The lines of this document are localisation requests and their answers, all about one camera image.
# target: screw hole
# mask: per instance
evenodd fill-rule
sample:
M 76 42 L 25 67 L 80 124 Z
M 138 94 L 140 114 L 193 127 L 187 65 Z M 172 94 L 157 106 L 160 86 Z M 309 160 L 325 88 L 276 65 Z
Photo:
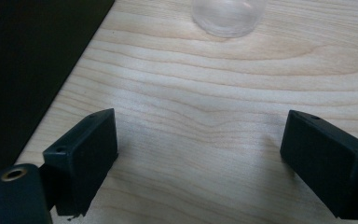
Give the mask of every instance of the screw hole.
M 56 152 L 63 152 L 66 150 L 66 147 L 57 147 Z
M 7 171 L 6 173 L 4 173 L 1 176 L 1 180 L 5 181 L 5 182 L 13 181 L 13 180 L 21 178 L 25 174 L 27 174 L 27 170 L 23 167 L 20 167 L 20 168 L 16 168 L 16 169 L 13 169 L 11 171 Z

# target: black object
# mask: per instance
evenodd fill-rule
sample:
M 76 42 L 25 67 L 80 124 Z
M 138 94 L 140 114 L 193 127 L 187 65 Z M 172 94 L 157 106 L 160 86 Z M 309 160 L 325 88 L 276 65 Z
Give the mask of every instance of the black object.
M 82 119 L 43 152 L 39 169 L 21 164 L 0 172 L 0 223 L 51 223 L 60 216 L 86 215 L 117 158 L 113 109 Z
M 0 170 L 12 165 L 114 0 L 0 0 Z
M 358 139 L 310 114 L 289 112 L 283 159 L 344 219 L 358 219 Z

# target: wood grain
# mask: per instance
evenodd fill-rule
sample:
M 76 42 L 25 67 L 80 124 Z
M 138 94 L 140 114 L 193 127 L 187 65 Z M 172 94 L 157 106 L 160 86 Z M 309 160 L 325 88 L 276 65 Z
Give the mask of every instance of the wood grain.
M 119 158 L 71 223 L 358 223 L 335 219 L 279 154 L 289 109 L 358 137 L 358 1 L 269 0 L 234 39 L 203 32 L 190 5 L 117 0 L 19 163 L 42 164 L 113 107 Z

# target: black plastic block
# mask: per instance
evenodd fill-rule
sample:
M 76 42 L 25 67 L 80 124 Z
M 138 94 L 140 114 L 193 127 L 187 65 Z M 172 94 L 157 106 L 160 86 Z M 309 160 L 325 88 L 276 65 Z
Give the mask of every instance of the black plastic block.
M 357 138 L 291 110 L 281 155 L 336 217 L 358 219 Z

